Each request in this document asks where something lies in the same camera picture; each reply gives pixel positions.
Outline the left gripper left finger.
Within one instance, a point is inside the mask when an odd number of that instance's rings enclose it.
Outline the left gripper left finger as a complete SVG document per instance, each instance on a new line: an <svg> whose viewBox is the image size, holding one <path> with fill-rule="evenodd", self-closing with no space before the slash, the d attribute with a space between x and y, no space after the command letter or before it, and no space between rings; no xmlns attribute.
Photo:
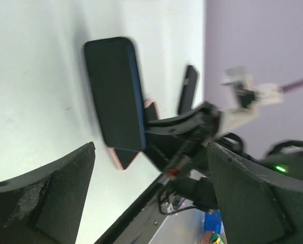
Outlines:
<svg viewBox="0 0 303 244"><path fill-rule="evenodd" d="M86 143L0 182L0 243L75 243L95 162Z"/></svg>

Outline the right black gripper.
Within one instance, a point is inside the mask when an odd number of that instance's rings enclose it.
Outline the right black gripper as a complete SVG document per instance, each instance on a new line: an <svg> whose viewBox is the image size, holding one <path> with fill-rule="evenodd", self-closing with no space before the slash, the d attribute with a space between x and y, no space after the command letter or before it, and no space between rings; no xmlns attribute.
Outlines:
<svg viewBox="0 0 303 244"><path fill-rule="evenodd" d="M210 175L208 144L215 140L221 111L211 103L176 117L147 123L147 147L143 151L163 174L174 178L196 170Z"/></svg>

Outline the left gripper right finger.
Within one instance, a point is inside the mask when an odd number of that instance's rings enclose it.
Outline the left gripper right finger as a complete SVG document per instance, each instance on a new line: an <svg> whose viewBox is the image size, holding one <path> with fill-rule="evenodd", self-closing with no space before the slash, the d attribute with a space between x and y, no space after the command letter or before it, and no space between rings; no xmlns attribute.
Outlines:
<svg viewBox="0 0 303 244"><path fill-rule="evenodd" d="M303 152L293 176L212 143L209 168L229 243L303 243Z"/></svg>

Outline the blue phone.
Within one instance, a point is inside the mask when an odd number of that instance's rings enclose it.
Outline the blue phone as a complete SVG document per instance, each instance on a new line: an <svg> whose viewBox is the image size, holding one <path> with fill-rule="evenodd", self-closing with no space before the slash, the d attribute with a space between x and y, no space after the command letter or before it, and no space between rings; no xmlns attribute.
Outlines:
<svg viewBox="0 0 303 244"><path fill-rule="evenodd" d="M146 147L144 98L133 42L126 37L84 44L86 70L108 147Z"/></svg>

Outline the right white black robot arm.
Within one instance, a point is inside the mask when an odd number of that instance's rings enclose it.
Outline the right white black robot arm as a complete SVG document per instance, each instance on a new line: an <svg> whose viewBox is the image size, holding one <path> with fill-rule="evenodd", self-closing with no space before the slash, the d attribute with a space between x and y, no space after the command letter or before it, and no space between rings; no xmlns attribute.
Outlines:
<svg viewBox="0 0 303 244"><path fill-rule="evenodd" d="M260 204L303 208L303 141L277 144L263 161L244 153L240 138L219 135L223 113L209 103L173 118L149 121L145 155L170 179L159 194L193 202L202 211Z"/></svg>

